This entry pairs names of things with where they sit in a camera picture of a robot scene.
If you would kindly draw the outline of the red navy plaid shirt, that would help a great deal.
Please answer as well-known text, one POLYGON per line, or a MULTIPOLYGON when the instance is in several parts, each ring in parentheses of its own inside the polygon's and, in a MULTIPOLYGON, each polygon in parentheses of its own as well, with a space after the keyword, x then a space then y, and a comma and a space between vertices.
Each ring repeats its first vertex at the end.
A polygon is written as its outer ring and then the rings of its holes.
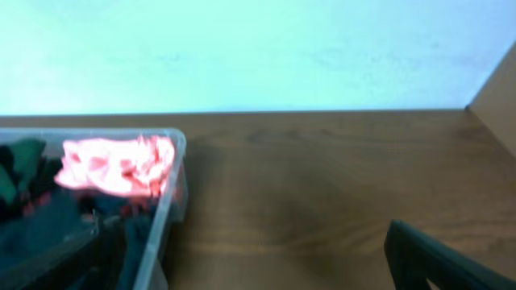
POLYGON ((138 214, 145 205, 138 200, 115 197, 103 193, 93 194, 69 194, 69 193, 44 193, 40 197, 29 200, 23 207, 25 215, 35 213, 37 209, 57 205, 58 207, 72 207, 80 215, 93 216, 94 213, 101 215, 121 215, 124 217, 138 214))

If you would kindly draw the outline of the clear plastic storage bin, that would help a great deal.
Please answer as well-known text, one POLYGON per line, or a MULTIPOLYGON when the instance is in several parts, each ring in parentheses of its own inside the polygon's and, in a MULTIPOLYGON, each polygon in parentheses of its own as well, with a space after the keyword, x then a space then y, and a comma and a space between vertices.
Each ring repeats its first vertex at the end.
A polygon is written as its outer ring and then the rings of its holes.
POLYGON ((183 159, 186 149, 185 135, 175 128, 137 128, 137 129, 101 129, 101 128, 4 128, 1 131, 1 145, 20 139, 38 139, 46 143, 36 178, 29 191, 19 195, 17 203, 7 205, 1 199, 1 224, 14 218, 26 216, 23 207, 31 199, 52 193, 58 189, 74 192, 98 191, 97 189, 70 189, 58 185, 55 175, 62 169, 61 158, 64 155, 63 143, 67 140, 111 139, 130 140, 139 136, 163 136, 171 139, 176 153, 173 166, 169 172, 166 190, 158 197, 124 197, 132 200, 148 199, 154 201, 156 212, 151 225, 144 254, 139 265, 135 283, 131 289, 166 289, 167 280, 160 265, 160 256, 166 246, 169 227, 180 221, 185 214, 188 198, 183 159))

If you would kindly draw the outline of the navy garment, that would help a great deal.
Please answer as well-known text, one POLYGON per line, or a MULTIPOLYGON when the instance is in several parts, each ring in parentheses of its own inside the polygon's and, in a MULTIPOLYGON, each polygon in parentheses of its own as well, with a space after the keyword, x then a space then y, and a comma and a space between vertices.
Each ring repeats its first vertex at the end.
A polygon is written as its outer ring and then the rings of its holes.
MULTIPOLYGON (((95 191, 69 191, 58 189, 52 193, 93 194, 95 191)), ((153 218, 156 212, 154 201, 138 200, 146 209, 132 216, 94 213, 80 215, 72 207, 50 205, 24 217, 11 219, 1 224, 1 272, 21 262, 36 257, 49 249, 66 242, 83 231, 90 230, 98 220, 120 219, 125 227, 125 257, 117 288, 131 289, 134 286, 139 265, 144 254, 153 218)), ((69 289, 80 289, 81 281, 69 289)))

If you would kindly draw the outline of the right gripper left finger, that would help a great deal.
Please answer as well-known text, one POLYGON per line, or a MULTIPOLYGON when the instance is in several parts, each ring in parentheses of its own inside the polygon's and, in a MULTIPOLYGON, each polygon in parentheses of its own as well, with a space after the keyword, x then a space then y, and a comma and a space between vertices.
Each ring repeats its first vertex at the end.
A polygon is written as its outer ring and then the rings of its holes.
POLYGON ((1 288, 115 289, 125 257, 125 227, 120 219, 98 220, 34 258, 1 272, 1 288))

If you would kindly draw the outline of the pink garment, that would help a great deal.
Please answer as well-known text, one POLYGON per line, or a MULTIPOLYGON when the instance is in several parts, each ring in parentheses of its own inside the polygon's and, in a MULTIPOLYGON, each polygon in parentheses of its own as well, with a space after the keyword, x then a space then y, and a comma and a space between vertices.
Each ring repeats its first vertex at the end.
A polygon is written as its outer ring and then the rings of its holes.
POLYGON ((63 143, 54 181, 67 189, 97 189, 116 197, 158 197, 168 187, 175 147, 153 135, 130 140, 83 139, 63 143))

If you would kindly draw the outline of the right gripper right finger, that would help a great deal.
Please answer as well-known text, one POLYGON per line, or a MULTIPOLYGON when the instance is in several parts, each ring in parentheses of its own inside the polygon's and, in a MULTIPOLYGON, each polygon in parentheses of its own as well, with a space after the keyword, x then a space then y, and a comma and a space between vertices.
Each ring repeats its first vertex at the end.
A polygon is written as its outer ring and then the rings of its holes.
POLYGON ((400 220, 391 221, 384 252, 397 290, 515 290, 513 280, 400 220))

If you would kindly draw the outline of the dark green garment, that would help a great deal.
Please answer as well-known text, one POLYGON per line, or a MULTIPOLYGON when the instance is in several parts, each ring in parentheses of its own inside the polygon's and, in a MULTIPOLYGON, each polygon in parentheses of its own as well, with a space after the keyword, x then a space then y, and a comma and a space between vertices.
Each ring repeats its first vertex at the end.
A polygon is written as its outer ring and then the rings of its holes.
POLYGON ((37 176, 46 143, 38 139, 20 139, 1 145, 1 199, 7 205, 17 203, 37 176))

